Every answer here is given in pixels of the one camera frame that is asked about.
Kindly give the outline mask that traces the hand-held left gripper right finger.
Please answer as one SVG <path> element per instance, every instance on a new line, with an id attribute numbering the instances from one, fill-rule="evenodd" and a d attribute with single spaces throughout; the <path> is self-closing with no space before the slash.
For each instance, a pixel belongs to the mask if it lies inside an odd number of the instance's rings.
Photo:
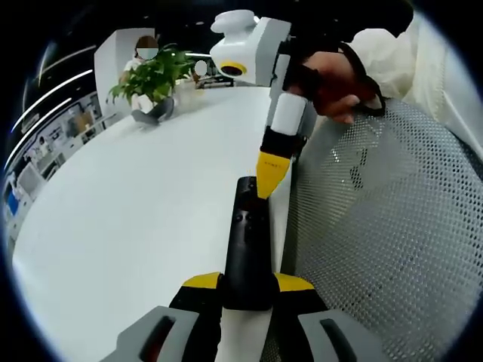
<path id="1" fill-rule="evenodd" d="M 344 311 L 329 309 L 314 286 L 274 274 L 272 331 L 283 361 L 380 361 L 381 341 Z"/>

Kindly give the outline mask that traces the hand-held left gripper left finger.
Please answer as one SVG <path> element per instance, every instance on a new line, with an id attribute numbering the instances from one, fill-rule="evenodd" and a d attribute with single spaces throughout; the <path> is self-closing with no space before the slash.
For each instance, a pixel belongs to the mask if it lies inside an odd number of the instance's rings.
<path id="1" fill-rule="evenodd" d="M 158 306 L 119 333 L 117 361 L 214 361 L 221 340 L 222 274 L 185 281 L 169 306 Z"/>

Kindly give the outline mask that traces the person's right hand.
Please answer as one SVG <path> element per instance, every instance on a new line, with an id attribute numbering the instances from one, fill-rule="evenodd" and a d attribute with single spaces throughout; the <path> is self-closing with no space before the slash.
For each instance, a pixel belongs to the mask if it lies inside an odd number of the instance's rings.
<path id="1" fill-rule="evenodd" d="M 303 61 L 303 67 L 316 71 L 321 80 L 312 94 L 318 115 L 352 124 L 355 110 L 383 114 L 385 104 L 377 83 L 366 75 L 359 75 L 341 50 L 316 51 Z"/>

